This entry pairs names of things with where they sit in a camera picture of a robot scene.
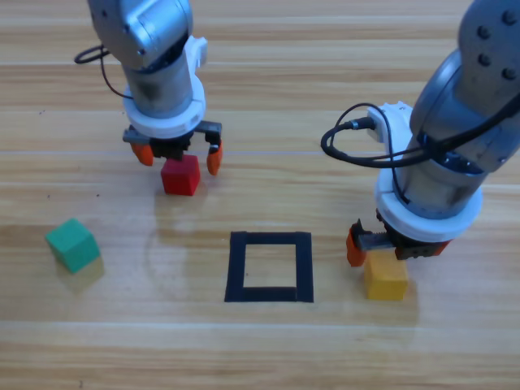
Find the white flange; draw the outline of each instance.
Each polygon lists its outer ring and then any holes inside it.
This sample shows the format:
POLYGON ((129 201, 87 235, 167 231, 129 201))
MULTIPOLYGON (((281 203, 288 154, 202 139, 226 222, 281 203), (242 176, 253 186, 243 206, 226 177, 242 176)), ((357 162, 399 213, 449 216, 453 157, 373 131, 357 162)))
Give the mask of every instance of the white flange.
MULTIPOLYGON (((393 151, 405 150, 412 137, 410 115, 412 108, 403 102, 380 107, 392 129, 393 151)), ((370 117, 377 123, 375 138, 384 142, 388 150, 388 132, 383 117, 376 110, 369 110, 370 117)), ((459 237, 477 219, 482 209, 483 194, 479 188, 468 201, 466 207, 456 216, 448 219, 426 219, 408 210, 397 198, 393 188, 391 169, 383 169, 375 185, 375 202, 383 220, 400 234, 416 241, 445 242, 459 237)))
MULTIPOLYGON (((184 51, 188 59, 188 69, 192 81, 193 100, 185 112, 172 118, 157 119, 142 114, 132 99, 123 99, 128 120, 141 134, 160 139, 182 137, 191 132, 206 114, 206 95, 204 86, 195 74, 197 68, 206 63, 208 42, 205 38, 190 37, 184 51)), ((125 94, 131 95, 127 88, 125 94)))

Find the wooden block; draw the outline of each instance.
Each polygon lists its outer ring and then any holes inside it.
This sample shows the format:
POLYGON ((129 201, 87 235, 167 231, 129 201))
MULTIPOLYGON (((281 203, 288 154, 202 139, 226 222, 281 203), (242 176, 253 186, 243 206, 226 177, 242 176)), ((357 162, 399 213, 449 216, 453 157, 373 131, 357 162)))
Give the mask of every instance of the wooden block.
POLYGON ((392 250, 368 252, 365 285, 368 299, 402 301, 408 288, 406 262, 397 260, 392 250))
POLYGON ((73 274, 100 256, 93 234, 77 219, 70 219, 45 239, 54 256, 73 274))
POLYGON ((182 161, 168 159, 161 170, 164 192, 191 197, 201 181, 197 156, 185 154, 182 161))

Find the green cube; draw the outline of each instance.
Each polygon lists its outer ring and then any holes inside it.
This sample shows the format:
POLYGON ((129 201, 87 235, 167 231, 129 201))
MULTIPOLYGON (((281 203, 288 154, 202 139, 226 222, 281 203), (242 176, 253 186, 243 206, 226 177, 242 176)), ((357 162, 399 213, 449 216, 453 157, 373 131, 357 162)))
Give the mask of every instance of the green cube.
POLYGON ((54 256, 73 274, 100 256, 93 234, 77 219, 67 221, 45 239, 54 256))

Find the yellow cube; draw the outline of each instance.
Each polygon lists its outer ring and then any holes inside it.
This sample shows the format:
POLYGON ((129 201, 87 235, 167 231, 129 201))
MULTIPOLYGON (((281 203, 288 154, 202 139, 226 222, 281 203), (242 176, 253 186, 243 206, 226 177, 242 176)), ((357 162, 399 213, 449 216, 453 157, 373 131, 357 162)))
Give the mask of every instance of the yellow cube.
POLYGON ((369 251, 365 261, 368 299, 402 301, 408 289, 406 262, 397 260, 392 250, 369 251))

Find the bolt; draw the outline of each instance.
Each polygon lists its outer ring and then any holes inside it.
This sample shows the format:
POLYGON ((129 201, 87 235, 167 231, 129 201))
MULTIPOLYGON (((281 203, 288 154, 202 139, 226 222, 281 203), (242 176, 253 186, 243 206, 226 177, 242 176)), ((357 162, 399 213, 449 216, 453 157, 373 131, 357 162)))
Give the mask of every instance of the bolt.
POLYGON ((514 11, 506 11, 502 14, 502 21, 508 26, 512 26, 517 23, 517 16, 514 14, 514 11))
POLYGON ((491 65, 491 59, 487 55, 481 54, 479 56, 479 63, 483 67, 488 67, 489 65, 491 65))
POLYGON ((489 28, 487 28, 485 26, 480 26, 479 29, 477 30, 477 34, 482 39, 489 39, 489 37, 491 36, 491 33, 489 32, 489 28))
POLYGON ((517 72, 514 69, 507 67, 502 71, 502 77, 506 80, 514 80, 517 78, 517 72))

